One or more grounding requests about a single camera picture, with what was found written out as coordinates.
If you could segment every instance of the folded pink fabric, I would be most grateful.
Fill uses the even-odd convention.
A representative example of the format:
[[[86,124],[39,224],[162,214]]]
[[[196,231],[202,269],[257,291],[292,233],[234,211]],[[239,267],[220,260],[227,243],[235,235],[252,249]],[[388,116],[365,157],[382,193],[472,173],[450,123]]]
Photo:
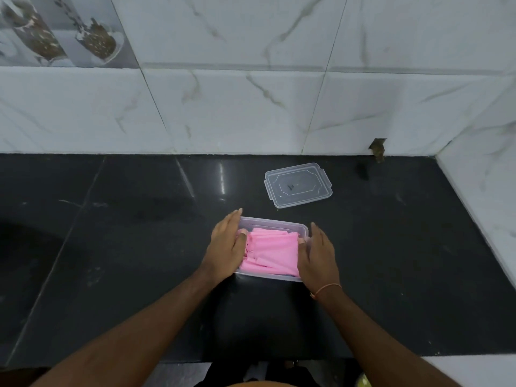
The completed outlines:
[[[253,228],[247,235],[246,251],[240,269],[250,273],[288,274],[297,270],[297,232]]]

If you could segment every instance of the left hand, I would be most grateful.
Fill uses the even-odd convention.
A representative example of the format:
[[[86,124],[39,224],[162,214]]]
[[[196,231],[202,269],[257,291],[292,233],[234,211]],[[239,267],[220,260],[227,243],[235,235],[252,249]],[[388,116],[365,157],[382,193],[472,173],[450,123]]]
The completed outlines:
[[[212,240],[199,269],[205,271],[217,285],[235,273],[243,260],[246,249],[247,231],[236,237],[242,208],[229,213],[212,232]]]

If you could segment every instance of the clear plastic container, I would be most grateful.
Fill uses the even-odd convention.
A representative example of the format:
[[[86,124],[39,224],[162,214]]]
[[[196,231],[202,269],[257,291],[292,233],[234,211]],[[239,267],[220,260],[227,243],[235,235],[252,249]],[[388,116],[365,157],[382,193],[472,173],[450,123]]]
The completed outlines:
[[[317,163],[267,171],[264,182],[269,199],[276,208],[319,201],[333,194],[325,170]]]
[[[251,232],[253,230],[253,228],[264,228],[266,230],[287,231],[289,233],[297,232],[300,237],[302,237],[304,240],[308,241],[308,227],[304,224],[290,223],[287,221],[278,221],[278,220],[256,219],[253,217],[240,217],[240,224],[238,225],[238,228],[245,228],[249,232]],[[301,282],[301,279],[299,277],[294,277],[293,275],[249,273],[246,271],[240,271],[240,269],[237,269],[235,273],[241,274],[241,275],[251,275],[253,277],[270,278],[270,279],[274,279],[274,280]]]

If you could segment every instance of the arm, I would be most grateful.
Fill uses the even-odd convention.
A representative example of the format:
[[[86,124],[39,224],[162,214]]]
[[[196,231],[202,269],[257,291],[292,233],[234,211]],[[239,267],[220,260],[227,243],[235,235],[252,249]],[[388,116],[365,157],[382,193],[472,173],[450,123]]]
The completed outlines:
[[[324,285],[340,282],[333,245],[314,223],[310,256],[307,254],[306,244],[300,244],[298,269],[303,283],[312,293],[316,293]],[[339,328],[371,385],[460,387],[392,338],[353,303],[339,286],[322,289],[316,300]]]
[[[201,300],[242,262],[246,233],[235,239],[241,214],[236,210],[216,225],[192,276],[68,356],[33,386],[141,386]]]

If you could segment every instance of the black countertop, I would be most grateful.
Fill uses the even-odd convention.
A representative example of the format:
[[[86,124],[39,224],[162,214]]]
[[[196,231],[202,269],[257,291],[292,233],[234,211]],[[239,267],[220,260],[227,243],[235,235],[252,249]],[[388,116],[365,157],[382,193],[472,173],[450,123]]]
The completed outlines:
[[[265,172],[307,162],[326,170],[332,197],[276,209]],[[55,364],[158,299],[239,207],[318,223],[346,292],[417,354],[516,351],[516,292],[432,158],[0,155],[0,168],[0,361],[9,366]],[[233,276],[164,360],[242,356],[351,354],[302,284]]]

